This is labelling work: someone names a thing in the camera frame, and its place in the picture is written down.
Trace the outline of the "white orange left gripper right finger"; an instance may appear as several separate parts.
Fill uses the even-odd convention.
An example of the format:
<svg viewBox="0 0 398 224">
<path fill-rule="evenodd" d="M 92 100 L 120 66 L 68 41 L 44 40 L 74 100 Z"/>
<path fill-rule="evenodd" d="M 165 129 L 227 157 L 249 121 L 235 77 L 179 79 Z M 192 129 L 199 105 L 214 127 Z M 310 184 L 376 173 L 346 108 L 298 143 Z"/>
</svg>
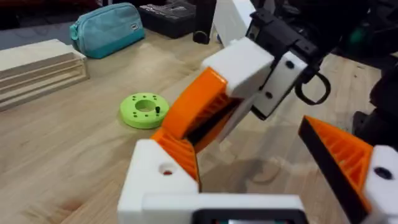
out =
<svg viewBox="0 0 398 224">
<path fill-rule="evenodd" d="M 298 135 L 337 198 L 348 223 L 397 224 L 397 151 L 372 146 L 311 116 Z"/>
</svg>

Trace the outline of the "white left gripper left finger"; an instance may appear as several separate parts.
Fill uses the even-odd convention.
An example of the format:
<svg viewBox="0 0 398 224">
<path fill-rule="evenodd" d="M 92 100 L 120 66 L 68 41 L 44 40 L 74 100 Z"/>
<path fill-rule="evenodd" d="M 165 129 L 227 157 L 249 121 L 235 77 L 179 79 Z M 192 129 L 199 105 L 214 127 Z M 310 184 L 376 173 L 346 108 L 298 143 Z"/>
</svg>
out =
<svg viewBox="0 0 398 224">
<path fill-rule="evenodd" d="M 119 223 L 144 223 L 146 194 L 198 192 L 195 181 L 157 142 L 136 142 L 118 202 Z"/>
</svg>

